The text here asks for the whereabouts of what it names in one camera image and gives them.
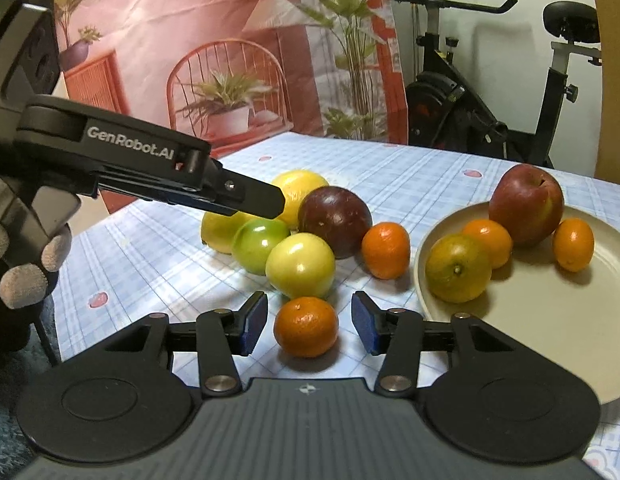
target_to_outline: exercise bike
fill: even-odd
[[[423,47],[423,71],[406,87],[409,143],[455,152],[528,162],[551,168],[549,151],[554,139],[562,101],[576,101],[578,88],[567,85],[570,54],[590,57],[601,65],[597,48],[575,43],[599,43],[596,10],[577,2],[554,2],[543,11],[545,29],[567,43],[552,41],[554,57],[535,133],[511,130],[497,120],[468,81],[453,65],[458,39],[445,38],[446,52],[439,50],[440,9],[455,8],[503,14],[516,5],[506,0],[500,7],[450,0],[397,0],[420,4],[427,10],[426,33],[417,38]]]

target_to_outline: gray ribbed panel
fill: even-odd
[[[306,384],[317,390],[302,393]],[[533,468],[473,459],[441,442],[410,404],[375,396],[360,379],[255,379],[239,397],[205,403],[180,437],[151,456],[100,468],[39,458],[17,478],[584,480],[598,476],[577,459]]]

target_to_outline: dark purple fruit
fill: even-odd
[[[372,215],[365,202],[342,187],[315,189],[299,208],[299,232],[323,238],[337,259],[357,254],[370,227]]]

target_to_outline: tablecloth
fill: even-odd
[[[359,195],[375,223],[402,224],[410,233],[413,255],[440,219],[487,200],[512,165],[461,153],[292,133],[234,153],[224,158],[223,164],[265,181],[296,168],[317,171],[331,184]],[[568,204],[620,231],[620,186],[552,173]],[[372,386],[383,357],[365,353],[347,306],[354,291],[365,290],[382,308],[420,311],[411,272],[395,282],[382,282],[370,277],[354,258],[338,261],[335,285],[327,300],[339,315],[339,343],[316,360],[290,358],[280,351],[272,333],[283,298],[265,277],[248,274],[230,256],[202,245],[202,215],[181,206],[137,201],[74,239],[54,292],[63,359],[151,312],[165,312],[171,322],[194,321],[213,308],[236,309],[255,290],[264,290],[269,302],[267,325],[252,355],[235,357],[242,380],[358,376]],[[424,354],[419,385],[430,384],[444,370],[442,356]],[[194,354],[176,354],[173,371],[186,384],[198,384]],[[603,406],[585,460],[605,478],[620,479],[620,399]]]

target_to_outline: white flower pot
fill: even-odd
[[[210,115],[207,118],[206,137],[219,139],[247,132],[250,111],[251,108],[246,105],[223,114]]]

